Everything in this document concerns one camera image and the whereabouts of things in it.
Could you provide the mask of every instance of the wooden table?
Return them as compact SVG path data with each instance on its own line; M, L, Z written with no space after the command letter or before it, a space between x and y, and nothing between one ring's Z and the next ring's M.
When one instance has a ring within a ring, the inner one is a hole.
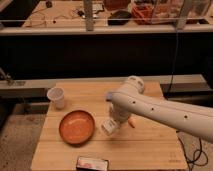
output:
M105 95L119 85L120 82L57 83L65 91L66 107L56 110L50 103L31 169L75 170L77 157L87 156L109 160L110 170L185 170L186 161L172 128L134 115L135 128L125 123L111 137L102 132L100 126L108 117L110 106ZM144 93L163 99L157 82L147 82ZM96 129L90 141L73 147L63 142L58 127L63 116L79 109L93 115Z
M77 15L77 10L83 9L83 1L52 1L53 6L46 8L46 1L40 1L32 14L22 27L85 27L85 20ZM94 26L107 27L107 18L115 11L98 13L99 18L94 19ZM213 24L213 5L211 5L205 19ZM134 21L129 21L125 26L138 26Z

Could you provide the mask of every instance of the robotic arm link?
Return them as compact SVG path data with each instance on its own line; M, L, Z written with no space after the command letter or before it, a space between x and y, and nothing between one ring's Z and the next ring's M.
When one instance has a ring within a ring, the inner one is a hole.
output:
M110 119L102 124L108 135L134 113L213 143L212 108L148 97L141 94L144 87L143 80L131 76L111 93Z

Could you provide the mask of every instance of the paper cup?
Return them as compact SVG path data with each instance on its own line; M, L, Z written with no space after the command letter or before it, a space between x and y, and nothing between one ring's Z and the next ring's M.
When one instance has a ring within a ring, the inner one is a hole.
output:
M47 92L47 98L51 100L56 109L63 109L65 106L64 91L61 88L51 88Z

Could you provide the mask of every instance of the wire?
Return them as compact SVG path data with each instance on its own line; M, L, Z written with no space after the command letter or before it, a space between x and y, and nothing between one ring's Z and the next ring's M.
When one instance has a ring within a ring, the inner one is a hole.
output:
M26 27L36 27L36 26L40 26L40 25L45 25L45 27L47 26L47 23L46 23L46 17L45 17L45 14L42 13L42 12L34 12L32 14L40 14L42 16L41 20L32 20L32 16L29 17L29 21L30 21L30 25L29 26L26 26ZM39 24L32 24L33 21L43 21L42 23L39 23Z
M176 45L175 45L175 54L174 54L174 58L173 58L173 62L172 62L172 73L171 73L171 80L169 83L169 88L167 90L167 94L170 93L171 89L172 89L172 85L173 85L173 80L174 80L174 73L175 73L175 69L176 69L176 61L177 61L177 57L178 57L178 50L179 50L179 34L178 34L178 30L177 28L175 29L176 32Z
M206 166L208 164L208 161L209 161L208 155L206 154L205 151L203 151L202 140L200 138L198 138L198 139L199 139L199 148L196 149L193 152L193 158L190 159L186 154L186 149L185 149L183 141L180 138L178 138L178 140L180 141L181 147L183 149L183 153L184 153L184 156L186 158L186 162L188 164L189 171L192 171L194 169L194 166L200 166L200 167ZM204 157L206 159L205 162L204 163L196 163L200 159L202 154L204 155Z

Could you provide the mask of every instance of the black cable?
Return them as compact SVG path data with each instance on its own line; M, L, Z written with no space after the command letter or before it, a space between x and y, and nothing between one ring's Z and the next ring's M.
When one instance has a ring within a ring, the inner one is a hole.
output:
M176 61L177 61L177 57L178 57L178 50L179 50L179 34L178 34L178 30L175 29L176 32L176 45L175 45L175 54L174 54L174 58L173 58L173 62L172 62L172 73L171 73L171 80L169 83L169 88L167 90L167 94L171 91L172 89L172 85L173 85L173 79L174 79L174 73L175 73L175 69L176 69Z
M184 156L186 158L186 162L188 164L189 171L192 171L193 168L194 168L194 166L200 166L200 167L202 167L202 166L206 166L208 164L208 161L209 161L208 160L208 155L206 154L205 151L203 151L202 140L200 138L198 138L199 139L199 148L196 149L193 152L193 159L192 160L186 154L186 150L185 150L185 146L184 146L183 141L180 138L178 138L178 139L179 139L179 141L181 143L181 147L183 149L183 153L184 153ZM200 159L200 157L201 157L202 154L205 156L206 161L204 163L196 163Z

